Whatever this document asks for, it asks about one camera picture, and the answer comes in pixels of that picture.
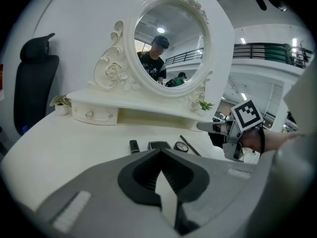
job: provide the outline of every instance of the round compact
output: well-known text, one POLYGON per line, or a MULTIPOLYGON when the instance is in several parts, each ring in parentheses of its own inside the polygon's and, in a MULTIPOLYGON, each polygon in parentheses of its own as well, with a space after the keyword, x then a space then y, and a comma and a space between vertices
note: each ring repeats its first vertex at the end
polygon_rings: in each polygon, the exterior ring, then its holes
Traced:
POLYGON ((188 146, 183 142, 176 142, 174 145, 174 149, 184 153, 188 152, 188 146))

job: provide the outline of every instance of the green plant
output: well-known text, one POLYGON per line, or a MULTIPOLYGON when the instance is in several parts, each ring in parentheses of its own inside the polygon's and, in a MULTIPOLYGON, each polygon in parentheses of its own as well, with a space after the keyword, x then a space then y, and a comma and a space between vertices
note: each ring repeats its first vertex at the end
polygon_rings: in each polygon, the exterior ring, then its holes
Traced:
POLYGON ((211 103, 207 103, 206 101, 199 101, 200 106, 202 107, 202 110, 211 110, 212 106, 214 106, 214 104, 211 103))
POLYGON ((66 94, 60 94, 60 95, 56 95, 51 103, 50 106, 58 106, 58 105, 64 105, 67 107, 71 107, 71 102, 70 99, 66 98, 66 94))

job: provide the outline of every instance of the white tabletop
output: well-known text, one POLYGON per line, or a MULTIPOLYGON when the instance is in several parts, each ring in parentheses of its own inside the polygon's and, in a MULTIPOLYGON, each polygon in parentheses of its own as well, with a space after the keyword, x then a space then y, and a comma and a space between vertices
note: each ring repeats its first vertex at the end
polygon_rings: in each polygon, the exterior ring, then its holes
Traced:
POLYGON ((151 141, 167 141, 173 147, 182 141, 179 135, 203 157, 225 160, 206 132, 190 131, 170 121, 125 118, 104 126, 53 112, 11 148, 1 163, 1 174, 12 195, 36 210, 52 192, 87 168, 129 155, 130 140, 137 140, 140 151, 145 151, 151 141))

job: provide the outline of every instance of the black railing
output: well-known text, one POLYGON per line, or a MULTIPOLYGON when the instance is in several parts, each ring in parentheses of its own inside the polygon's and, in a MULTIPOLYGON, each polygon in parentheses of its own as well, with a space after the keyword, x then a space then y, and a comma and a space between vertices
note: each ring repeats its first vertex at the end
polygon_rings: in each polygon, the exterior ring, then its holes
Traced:
POLYGON ((204 48, 191 50, 174 57, 168 58, 165 60, 165 65, 171 65, 178 62, 185 62, 194 59, 202 59, 204 55, 204 48))
POLYGON ((306 68, 312 51, 288 44, 247 43, 234 45, 233 58, 252 58, 277 61, 299 68, 306 68))

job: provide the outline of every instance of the chair backrest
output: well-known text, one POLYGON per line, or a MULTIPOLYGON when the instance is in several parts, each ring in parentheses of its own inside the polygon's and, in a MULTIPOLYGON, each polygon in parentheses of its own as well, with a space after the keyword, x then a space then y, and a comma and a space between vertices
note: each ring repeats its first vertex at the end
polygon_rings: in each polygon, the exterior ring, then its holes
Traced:
POLYGON ((34 38, 21 49, 15 82, 14 124, 20 135, 23 127, 31 128, 45 117, 50 88, 59 57, 49 56, 49 38, 34 38))

